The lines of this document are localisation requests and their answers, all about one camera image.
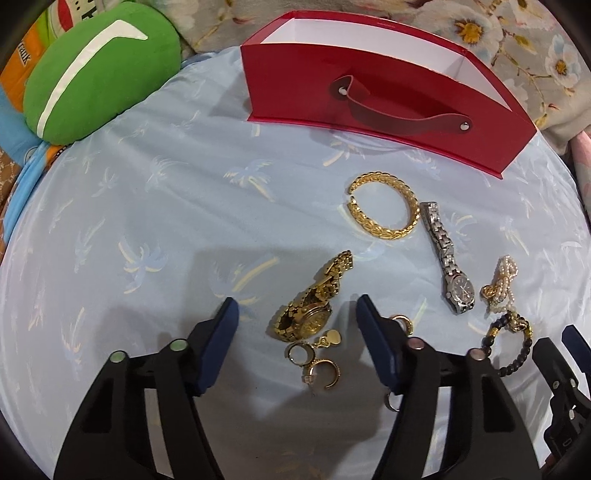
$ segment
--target gold watch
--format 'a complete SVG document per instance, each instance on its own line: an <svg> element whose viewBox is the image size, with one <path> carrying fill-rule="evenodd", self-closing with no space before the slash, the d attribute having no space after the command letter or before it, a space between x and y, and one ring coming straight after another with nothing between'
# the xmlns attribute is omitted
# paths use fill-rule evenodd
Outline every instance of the gold watch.
<svg viewBox="0 0 591 480"><path fill-rule="evenodd" d="M324 269L324 278L312 285L304 297L292 301L275 322L275 333L284 342L296 342L321 331L328 321L332 308L329 300L339 293L339 280L353 268L353 255L346 250L337 255Z"/></svg>

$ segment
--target black bead bracelet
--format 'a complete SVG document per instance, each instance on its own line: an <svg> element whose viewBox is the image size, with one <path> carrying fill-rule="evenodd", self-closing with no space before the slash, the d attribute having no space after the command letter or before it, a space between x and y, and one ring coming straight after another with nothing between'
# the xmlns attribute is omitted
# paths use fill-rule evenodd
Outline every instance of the black bead bracelet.
<svg viewBox="0 0 591 480"><path fill-rule="evenodd" d="M500 377L505 377L511 375L513 372L517 372L523 366L525 360L527 360L527 356L531 351L531 345L533 344L533 332L530 323L517 312L507 312L497 321L491 323L488 333L482 339L481 350L487 357L492 353L491 347L495 343L496 336L504 327L507 327L508 330L514 333L523 332L524 340L521 352L517 355L515 360L506 367L501 367L497 370Z"/></svg>

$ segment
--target silver watch face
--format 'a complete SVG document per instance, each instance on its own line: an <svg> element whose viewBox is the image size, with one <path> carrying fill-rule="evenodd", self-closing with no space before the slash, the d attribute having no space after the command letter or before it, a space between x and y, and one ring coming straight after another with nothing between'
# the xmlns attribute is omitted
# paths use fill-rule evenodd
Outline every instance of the silver watch face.
<svg viewBox="0 0 591 480"><path fill-rule="evenodd" d="M456 302L468 304L474 299L474 286L467 276L457 275L452 279L450 293Z"/></svg>

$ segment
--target wristwatch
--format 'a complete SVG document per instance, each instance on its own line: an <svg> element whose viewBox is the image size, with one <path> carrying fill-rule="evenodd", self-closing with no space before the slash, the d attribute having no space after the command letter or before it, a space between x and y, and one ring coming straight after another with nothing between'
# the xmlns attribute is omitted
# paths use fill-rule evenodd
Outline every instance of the wristwatch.
<svg viewBox="0 0 591 480"><path fill-rule="evenodd" d="M421 203L421 214L431 239L439 253L445 278L445 296L457 314L467 312L474 306L474 285L456 264L453 242L441 224L436 202Z"/></svg>
<svg viewBox="0 0 591 480"><path fill-rule="evenodd" d="M284 342L296 342L321 331L328 321L332 308L329 300L339 293L340 278L353 268L350 250L337 255L324 269L324 278L312 285L303 298L294 299L275 322L275 333Z"/></svg>

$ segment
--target screw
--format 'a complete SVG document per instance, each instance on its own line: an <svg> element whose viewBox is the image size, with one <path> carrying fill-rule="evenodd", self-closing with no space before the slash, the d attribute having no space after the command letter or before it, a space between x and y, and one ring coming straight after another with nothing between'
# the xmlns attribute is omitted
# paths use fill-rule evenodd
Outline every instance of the screw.
<svg viewBox="0 0 591 480"><path fill-rule="evenodd" d="M423 350L423 348L425 348L425 342L423 342L419 337L410 337L407 344L413 350Z"/></svg>
<svg viewBox="0 0 591 480"><path fill-rule="evenodd" d="M175 340L174 342L172 342L170 344L170 349L173 352L182 352L183 350L185 350L188 347L188 343L186 340L183 340L182 338L179 340Z"/></svg>
<svg viewBox="0 0 591 480"><path fill-rule="evenodd" d="M479 362L486 358L486 354L479 348L472 348L468 353L474 360L478 360Z"/></svg>
<svg viewBox="0 0 591 480"><path fill-rule="evenodd" d="M123 360L125 360L125 352L122 352L121 350L118 350L116 352L113 352L111 354L111 356L109 357L109 360L111 360L114 364L118 364L120 362L122 362Z"/></svg>

